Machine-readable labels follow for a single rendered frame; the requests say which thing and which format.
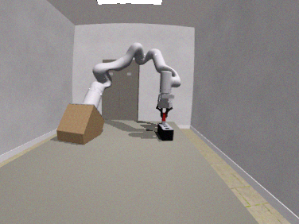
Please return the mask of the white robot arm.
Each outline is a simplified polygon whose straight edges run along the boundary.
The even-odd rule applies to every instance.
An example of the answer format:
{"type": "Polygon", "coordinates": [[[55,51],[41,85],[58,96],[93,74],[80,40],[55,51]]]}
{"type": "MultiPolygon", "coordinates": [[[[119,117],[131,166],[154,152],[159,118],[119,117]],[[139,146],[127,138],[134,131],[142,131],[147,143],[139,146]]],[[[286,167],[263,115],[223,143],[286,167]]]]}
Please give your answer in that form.
{"type": "Polygon", "coordinates": [[[104,90],[110,87],[112,83],[111,76],[108,71],[121,71],[130,65],[133,58],[139,65],[143,65],[149,60],[153,59],[156,71],[161,74],[161,98],[174,98],[174,95],[167,94],[171,94],[171,87],[179,87],[181,85],[181,80],[177,72],[171,67],[165,65],[163,56],[158,49],[150,49],[145,56],[142,45],[139,43],[134,43],[129,47],[126,54],[120,59],[110,63],[97,64],[93,67],[93,75],[98,82],[93,82],[90,85],[83,102],[80,104],[94,104],[96,108],[98,108],[104,90]]]}

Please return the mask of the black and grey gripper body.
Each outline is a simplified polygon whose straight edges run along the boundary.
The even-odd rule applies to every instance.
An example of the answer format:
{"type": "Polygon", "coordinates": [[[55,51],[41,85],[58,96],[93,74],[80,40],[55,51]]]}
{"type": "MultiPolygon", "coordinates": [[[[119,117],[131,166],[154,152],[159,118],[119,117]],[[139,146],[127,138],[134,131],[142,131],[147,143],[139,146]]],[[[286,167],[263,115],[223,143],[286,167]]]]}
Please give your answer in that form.
{"type": "Polygon", "coordinates": [[[171,98],[161,98],[161,94],[158,95],[157,104],[159,108],[171,108],[172,99],[171,98]],[[159,102],[159,104],[158,104],[159,102]]]}

